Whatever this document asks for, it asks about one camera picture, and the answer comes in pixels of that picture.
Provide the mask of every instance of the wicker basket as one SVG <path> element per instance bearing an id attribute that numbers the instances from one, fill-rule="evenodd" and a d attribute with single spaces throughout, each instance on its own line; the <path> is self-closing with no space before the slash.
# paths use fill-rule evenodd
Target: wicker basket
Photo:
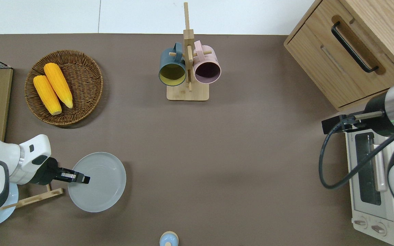
<path id="1" fill-rule="evenodd" d="M 63 103 L 62 113 L 51 115 L 43 105 L 33 84 L 37 75 L 45 75 L 47 63 L 59 65 L 72 93 L 72 109 Z M 39 60 L 27 75 L 25 100 L 31 112 L 45 123 L 69 126 L 86 118 L 97 106 L 103 93 L 103 75 L 97 63 L 86 54 L 75 50 L 59 50 Z"/>

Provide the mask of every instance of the mug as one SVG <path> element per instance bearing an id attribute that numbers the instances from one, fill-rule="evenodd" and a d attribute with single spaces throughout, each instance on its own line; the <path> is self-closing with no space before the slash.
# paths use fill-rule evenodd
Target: mug
<path id="1" fill-rule="evenodd" d="M 201 45 L 200 40 L 194 42 L 194 78 L 203 84 L 210 84 L 217 81 L 221 75 L 221 68 L 214 49 L 208 45 Z M 204 51 L 211 51 L 211 54 L 203 54 Z"/>
<path id="2" fill-rule="evenodd" d="M 177 86 L 185 81 L 185 59 L 182 57 L 182 44 L 176 42 L 173 48 L 162 52 L 159 68 L 159 79 L 167 86 Z"/>

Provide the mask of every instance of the white floor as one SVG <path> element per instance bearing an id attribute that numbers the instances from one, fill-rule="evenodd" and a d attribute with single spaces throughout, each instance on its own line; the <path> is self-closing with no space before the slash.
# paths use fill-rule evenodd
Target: white floor
<path id="1" fill-rule="evenodd" d="M 287 35 L 313 0 L 188 0 L 196 34 Z M 178 0 L 0 0 L 0 34 L 166 33 L 185 29 Z"/>

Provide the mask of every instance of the corn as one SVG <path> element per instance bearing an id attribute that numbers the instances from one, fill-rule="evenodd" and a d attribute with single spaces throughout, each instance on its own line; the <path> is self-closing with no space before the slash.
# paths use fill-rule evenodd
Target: corn
<path id="1" fill-rule="evenodd" d="M 72 94 L 69 90 L 68 84 L 59 65 L 55 63 L 47 63 L 45 67 L 45 74 L 50 81 L 51 86 L 53 86 L 59 99 L 70 109 L 72 109 Z"/>
<path id="2" fill-rule="evenodd" d="M 33 84 L 42 103 L 48 109 L 48 112 L 50 112 L 51 115 L 60 114 L 62 112 L 62 107 L 47 77 L 45 75 L 36 76 L 33 78 Z"/>

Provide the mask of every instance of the white toaster oven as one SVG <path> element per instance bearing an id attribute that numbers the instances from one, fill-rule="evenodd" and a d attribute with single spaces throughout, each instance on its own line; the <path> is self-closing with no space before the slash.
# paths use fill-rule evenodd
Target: white toaster oven
<path id="1" fill-rule="evenodd" d="M 346 132 L 347 162 L 352 170 L 363 156 L 386 138 L 372 130 Z M 367 235 L 394 245 L 394 198 L 388 188 L 386 171 L 394 142 L 350 180 L 352 224 Z"/>

